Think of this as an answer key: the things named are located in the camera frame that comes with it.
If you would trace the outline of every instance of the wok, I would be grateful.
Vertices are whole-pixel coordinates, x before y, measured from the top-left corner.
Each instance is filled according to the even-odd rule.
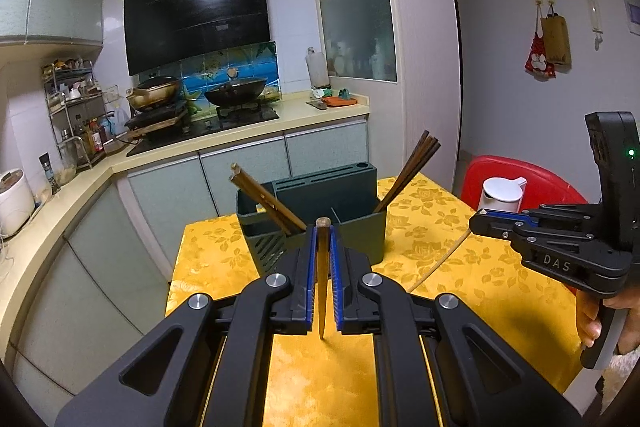
[[[181,84],[174,76],[154,76],[138,87],[127,89],[127,100],[135,110],[152,110],[171,102]]]
[[[266,84],[266,78],[235,78],[207,91],[204,96],[218,107],[233,107],[255,102]]]

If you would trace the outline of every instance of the red cloth bag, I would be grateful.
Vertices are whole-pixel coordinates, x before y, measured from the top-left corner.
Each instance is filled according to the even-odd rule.
[[[538,11],[536,14],[536,32],[533,35],[533,43],[531,44],[531,51],[529,52],[529,58],[524,68],[538,76],[544,76],[545,78],[556,77],[556,67],[546,61],[545,41],[542,37],[538,36],[538,23],[542,18],[542,10],[540,4],[538,4]]]

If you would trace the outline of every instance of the screw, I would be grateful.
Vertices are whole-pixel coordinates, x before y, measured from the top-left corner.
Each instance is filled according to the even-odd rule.
[[[209,304],[209,297],[204,295],[204,293],[196,293],[196,295],[189,297],[188,303],[189,308],[193,310],[200,310]]]
[[[287,277],[282,273],[272,273],[271,275],[267,276],[266,281],[267,284],[272,288],[279,288],[287,282]]]
[[[382,277],[377,273],[366,273],[362,276],[362,283],[365,286],[380,286],[382,284]]]
[[[440,306],[446,310],[457,308],[458,304],[460,304],[460,300],[450,293],[444,293],[441,295],[440,298],[438,298],[438,302],[440,303]]]

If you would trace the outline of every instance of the floral pattern tablecloth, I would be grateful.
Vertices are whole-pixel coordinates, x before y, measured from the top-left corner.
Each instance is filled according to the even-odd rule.
[[[380,197],[393,182],[378,182]],[[409,288],[465,232],[472,214],[418,174],[389,206],[385,259],[374,270]],[[239,293],[257,277],[235,215],[187,225],[167,314],[193,293],[218,299]],[[444,291],[462,298],[559,391],[578,373],[574,296],[561,283],[522,267],[507,242],[471,235],[415,293],[434,298]],[[331,285],[329,293],[331,303]],[[377,424],[370,336],[337,333],[329,304],[324,341],[316,326],[306,337],[275,337],[265,426]]]

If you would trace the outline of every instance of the blue tile backsplash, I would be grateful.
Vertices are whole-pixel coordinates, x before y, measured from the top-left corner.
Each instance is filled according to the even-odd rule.
[[[270,102],[280,99],[275,42],[249,44],[184,58],[178,62],[144,71],[138,75],[138,79],[139,82],[144,82],[152,76],[162,74],[181,78],[191,119],[201,120],[215,115],[216,106],[209,103],[204,93],[228,81],[226,74],[228,68],[238,68],[238,78],[266,78],[267,85],[263,96]]]

